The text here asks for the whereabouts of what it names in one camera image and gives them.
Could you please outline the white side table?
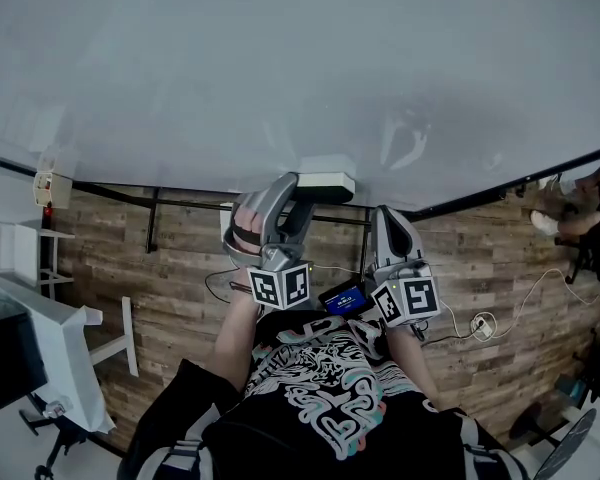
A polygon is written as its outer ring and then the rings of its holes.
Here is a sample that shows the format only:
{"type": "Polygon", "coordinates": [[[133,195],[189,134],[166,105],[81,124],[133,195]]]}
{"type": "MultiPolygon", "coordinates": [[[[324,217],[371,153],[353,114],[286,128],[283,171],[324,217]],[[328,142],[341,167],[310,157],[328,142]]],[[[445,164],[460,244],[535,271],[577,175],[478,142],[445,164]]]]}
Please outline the white side table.
{"type": "Polygon", "coordinates": [[[10,274],[29,288],[49,289],[55,299],[55,286],[74,281],[58,271],[58,252],[61,239],[74,239],[73,234],[42,229],[33,221],[23,223],[0,222],[0,275],[10,274]],[[43,240],[51,243],[51,266],[41,266],[43,240]]]}

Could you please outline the whiteboard on black stand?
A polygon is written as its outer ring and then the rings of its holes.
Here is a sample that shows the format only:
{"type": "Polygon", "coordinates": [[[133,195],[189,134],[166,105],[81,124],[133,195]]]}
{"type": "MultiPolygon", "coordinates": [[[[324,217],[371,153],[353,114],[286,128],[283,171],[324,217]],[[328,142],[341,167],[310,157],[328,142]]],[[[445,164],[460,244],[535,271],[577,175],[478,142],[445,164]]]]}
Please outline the whiteboard on black stand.
{"type": "Polygon", "coordinates": [[[427,214],[600,156],[600,0],[0,0],[0,160],[427,214]]]}

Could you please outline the small blue screen device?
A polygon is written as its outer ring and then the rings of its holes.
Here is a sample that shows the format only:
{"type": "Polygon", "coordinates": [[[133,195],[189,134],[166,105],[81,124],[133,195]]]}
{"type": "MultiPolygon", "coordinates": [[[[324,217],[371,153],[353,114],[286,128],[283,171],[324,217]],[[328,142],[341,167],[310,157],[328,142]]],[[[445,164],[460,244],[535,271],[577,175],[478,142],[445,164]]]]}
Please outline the small blue screen device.
{"type": "Polygon", "coordinates": [[[367,305],[363,284],[348,280],[318,296],[322,307],[331,315],[346,315],[367,305]]]}

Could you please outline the black office chair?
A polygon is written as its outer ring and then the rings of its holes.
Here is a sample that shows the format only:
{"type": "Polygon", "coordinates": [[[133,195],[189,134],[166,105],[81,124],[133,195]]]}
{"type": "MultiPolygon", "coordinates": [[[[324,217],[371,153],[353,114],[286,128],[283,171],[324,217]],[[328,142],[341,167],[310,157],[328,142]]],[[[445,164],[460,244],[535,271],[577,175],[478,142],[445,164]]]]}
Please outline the black office chair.
{"type": "Polygon", "coordinates": [[[588,270],[596,274],[600,282],[600,240],[594,241],[572,241],[556,238],[554,240],[557,246],[565,246],[578,250],[573,272],[566,277],[568,285],[573,284],[578,274],[583,270],[588,270]]]}
{"type": "Polygon", "coordinates": [[[37,466],[34,472],[34,480],[53,480],[52,468],[60,451],[64,450],[64,455],[67,455],[72,446],[83,444],[87,441],[89,432],[65,416],[58,418],[42,417],[32,420],[28,418],[28,414],[24,410],[20,409],[18,413],[22,421],[35,436],[39,435],[38,428],[41,427],[53,425],[58,429],[58,435],[46,463],[37,466]]]}

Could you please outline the person's left hand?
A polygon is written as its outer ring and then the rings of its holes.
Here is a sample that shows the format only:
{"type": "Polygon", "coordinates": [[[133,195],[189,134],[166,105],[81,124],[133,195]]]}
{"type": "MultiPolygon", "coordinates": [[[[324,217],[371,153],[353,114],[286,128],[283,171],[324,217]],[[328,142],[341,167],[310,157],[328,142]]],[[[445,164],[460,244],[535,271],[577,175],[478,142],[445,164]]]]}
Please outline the person's left hand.
{"type": "Polygon", "coordinates": [[[249,254],[261,249],[262,216],[245,206],[239,206],[233,217],[232,233],[235,246],[249,254]]]}

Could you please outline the white cloth covered table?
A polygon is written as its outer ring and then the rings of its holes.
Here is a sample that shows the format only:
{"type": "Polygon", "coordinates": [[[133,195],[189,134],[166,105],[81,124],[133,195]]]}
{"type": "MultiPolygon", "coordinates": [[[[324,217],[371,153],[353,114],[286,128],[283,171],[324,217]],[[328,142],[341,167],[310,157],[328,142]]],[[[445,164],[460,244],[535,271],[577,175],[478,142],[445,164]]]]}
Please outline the white cloth covered table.
{"type": "Polygon", "coordinates": [[[124,352],[129,372],[139,375],[133,335],[131,299],[121,300],[123,334],[90,350],[84,328],[99,326],[103,313],[87,306],[74,308],[0,276],[0,300],[26,310],[43,362],[46,384],[35,394],[88,432],[109,433],[115,423],[109,415],[95,366],[124,352]]]}

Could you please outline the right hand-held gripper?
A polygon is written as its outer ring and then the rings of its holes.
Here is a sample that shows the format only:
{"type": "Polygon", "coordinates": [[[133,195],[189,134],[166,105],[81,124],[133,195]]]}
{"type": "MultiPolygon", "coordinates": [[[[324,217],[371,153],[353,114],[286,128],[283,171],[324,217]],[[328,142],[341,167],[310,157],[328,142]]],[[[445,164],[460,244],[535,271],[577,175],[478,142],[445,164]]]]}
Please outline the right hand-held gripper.
{"type": "Polygon", "coordinates": [[[421,237],[402,213],[388,206],[374,209],[371,252],[376,271],[370,297],[388,327],[416,324],[440,314],[436,283],[423,261],[421,237]]]}

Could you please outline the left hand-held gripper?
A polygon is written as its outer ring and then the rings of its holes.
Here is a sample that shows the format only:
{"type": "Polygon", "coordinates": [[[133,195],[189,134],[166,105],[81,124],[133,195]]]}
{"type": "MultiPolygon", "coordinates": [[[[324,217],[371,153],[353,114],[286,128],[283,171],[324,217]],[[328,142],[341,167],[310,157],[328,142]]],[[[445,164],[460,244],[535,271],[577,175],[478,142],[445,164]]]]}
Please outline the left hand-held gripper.
{"type": "Polygon", "coordinates": [[[237,267],[247,270],[254,301],[273,310],[288,310],[309,300],[309,263],[303,259],[304,239],[315,205],[292,201],[299,176],[287,173],[268,190],[240,195],[233,207],[251,208],[262,216],[261,249],[249,254],[235,246],[232,226],[223,246],[237,267]]]}

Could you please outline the teal box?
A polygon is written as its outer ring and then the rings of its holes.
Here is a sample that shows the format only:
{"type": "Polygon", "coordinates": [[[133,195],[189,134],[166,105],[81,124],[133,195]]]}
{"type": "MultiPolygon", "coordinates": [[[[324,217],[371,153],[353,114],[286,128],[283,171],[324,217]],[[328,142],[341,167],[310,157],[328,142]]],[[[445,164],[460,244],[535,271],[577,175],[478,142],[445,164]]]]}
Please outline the teal box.
{"type": "Polygon", "coordinates": [[[586,391],[586,384],[582,380],[564,374],[558,377],[554,387],[576,403],[581,400],[586,391]]]}

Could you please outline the black monitor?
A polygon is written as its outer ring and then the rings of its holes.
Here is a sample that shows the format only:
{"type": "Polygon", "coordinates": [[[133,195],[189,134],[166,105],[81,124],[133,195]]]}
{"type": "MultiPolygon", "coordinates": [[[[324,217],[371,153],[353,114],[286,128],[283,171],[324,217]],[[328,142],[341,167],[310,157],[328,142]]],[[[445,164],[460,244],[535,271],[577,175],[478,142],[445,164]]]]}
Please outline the black monitor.
{"type": "Polygon", "coordinates": [[[29,315],[26,312],[0,315],[0,410],[46,383],[29,315]]]}

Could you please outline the dark marble round table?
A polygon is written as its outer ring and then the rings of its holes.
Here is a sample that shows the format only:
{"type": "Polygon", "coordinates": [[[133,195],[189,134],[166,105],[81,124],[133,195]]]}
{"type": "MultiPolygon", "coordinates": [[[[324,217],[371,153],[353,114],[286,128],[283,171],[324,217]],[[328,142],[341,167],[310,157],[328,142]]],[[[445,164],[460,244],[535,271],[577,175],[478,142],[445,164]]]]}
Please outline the dark marble round table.
{"type": "Polygon", "coordinates": [[[575,454],[588,436],[597,416],[596,409],[588,410],[581,416],[567,432],[562,440],[552,437],[547,431],[535,425],[534,431],[553,447],[533,480],[550,480],[575,454]]]}

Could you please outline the black and white whiteboard eraser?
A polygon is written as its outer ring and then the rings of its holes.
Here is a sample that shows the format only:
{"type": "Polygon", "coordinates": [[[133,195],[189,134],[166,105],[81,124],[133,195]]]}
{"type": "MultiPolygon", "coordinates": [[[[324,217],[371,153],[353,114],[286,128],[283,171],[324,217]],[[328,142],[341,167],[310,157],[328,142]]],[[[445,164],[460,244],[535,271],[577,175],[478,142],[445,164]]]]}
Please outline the black and white whiteboard eraser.
{"type": "Polygon", "coordinates": [[[300,173],[294,189],[294,201],[340,205],[355,195],[355,181],[344,172],[300,173]]]}

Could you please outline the person's black patterned shirt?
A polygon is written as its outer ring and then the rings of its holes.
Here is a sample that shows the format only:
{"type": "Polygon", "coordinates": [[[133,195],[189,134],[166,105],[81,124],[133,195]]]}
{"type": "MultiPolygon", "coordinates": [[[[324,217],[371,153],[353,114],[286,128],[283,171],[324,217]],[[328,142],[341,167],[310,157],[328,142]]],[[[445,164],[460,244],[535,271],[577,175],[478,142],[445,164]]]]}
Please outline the person's black patterned shirt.
{"type": "Polygon", "coordinates": [[[258,325],[243,391],[182,361],[117,480],[529,480],[458,408],[438,410],[381,325],[318,312],[258,325]]]}

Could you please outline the person's left forearm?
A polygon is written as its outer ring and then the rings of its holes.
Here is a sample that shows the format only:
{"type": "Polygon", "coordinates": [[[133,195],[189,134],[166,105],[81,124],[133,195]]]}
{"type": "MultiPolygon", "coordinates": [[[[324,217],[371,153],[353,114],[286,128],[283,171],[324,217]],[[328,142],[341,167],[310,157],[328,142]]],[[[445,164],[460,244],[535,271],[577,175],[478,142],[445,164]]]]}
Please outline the person's left forearm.
{"type": "Polygon", "coordinates": [[[206,368],[242,392],[249,378],[259,306],[235,292],[206,368]]]}

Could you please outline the person's right forearm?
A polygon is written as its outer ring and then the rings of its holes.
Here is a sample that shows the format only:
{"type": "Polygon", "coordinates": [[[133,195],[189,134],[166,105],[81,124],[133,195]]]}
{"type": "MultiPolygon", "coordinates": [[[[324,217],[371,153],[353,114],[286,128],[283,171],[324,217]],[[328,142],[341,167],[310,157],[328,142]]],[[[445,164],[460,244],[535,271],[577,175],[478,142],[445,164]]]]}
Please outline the person's right forearm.
{"type": "Polygon", "coordinates": [[[420,340],[405,326],[389,328],[386,337],[393,361],[438,409],[439,391],[426,363],[420,340]]]}

